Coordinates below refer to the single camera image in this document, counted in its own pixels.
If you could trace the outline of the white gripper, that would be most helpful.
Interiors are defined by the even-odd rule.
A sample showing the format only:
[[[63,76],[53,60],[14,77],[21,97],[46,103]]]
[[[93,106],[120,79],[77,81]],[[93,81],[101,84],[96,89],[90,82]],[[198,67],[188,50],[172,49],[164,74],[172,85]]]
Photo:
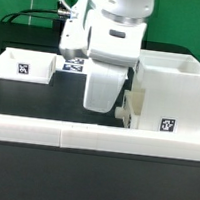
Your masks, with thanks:
[[[88,12],[85,30],[90,68],[83,98],[87,110],[104,113],[111,110],[127,71],[138,62],[146,28],[144,22],[127,25],[110,20],[100,12]]]

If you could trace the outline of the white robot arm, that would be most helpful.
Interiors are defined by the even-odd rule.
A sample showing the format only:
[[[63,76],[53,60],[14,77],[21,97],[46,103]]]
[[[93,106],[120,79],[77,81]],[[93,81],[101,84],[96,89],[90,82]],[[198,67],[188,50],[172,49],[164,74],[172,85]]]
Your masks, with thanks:
[[[64,25],[60,52],[65,59],[87,56],[83,106],[107,113],[139,60],[142,38],[155,0],[78,0]]]

